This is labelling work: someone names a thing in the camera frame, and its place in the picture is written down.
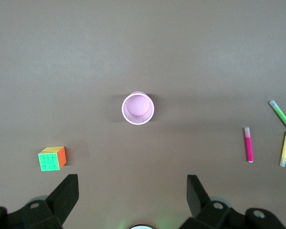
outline plastic cup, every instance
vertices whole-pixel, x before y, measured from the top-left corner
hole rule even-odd
[[[136,225],[131,227],[130,229],[153,229],[153,228],[147,225]]]
[[[126,97],[122,104],[122,114],[131,124],[142,125],[151,120],[154,105],[150,97],[143,92],[134,92]]]

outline rubik's cube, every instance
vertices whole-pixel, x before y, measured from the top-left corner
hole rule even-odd
[[[60,170],[67,162],[64,146],[50,146],[39,154],[39,162],[42,171]]]

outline highlighter cap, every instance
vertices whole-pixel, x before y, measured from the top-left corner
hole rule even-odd
[[[281,158],[280,166],[281,167],[285,167],[286,166],[286,158],[285,157]]]
[[[271,100],[269,103],[273,107],[273,109],[275,109],[275,110],[280,109],[274,100]]]
[[[250,128],[249,127],[245,127],[244,130],[245,130],[245,136],[246,137],[250,137]]]

